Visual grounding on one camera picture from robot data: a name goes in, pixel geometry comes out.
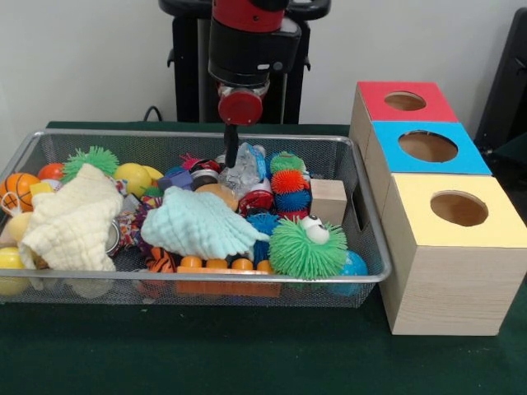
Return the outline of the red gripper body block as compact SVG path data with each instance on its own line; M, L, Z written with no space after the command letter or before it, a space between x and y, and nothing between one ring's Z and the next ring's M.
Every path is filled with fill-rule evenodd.
M218 113L227 125L253 125L263 113L263 94L254 89L218 86Z

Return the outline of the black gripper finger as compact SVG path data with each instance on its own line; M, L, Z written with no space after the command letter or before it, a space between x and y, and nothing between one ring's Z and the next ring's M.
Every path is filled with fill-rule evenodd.
M225 164L227 167L234 167L236 165L239 147L239 136L236 125L227 124L225 126L224 144L226 148Z

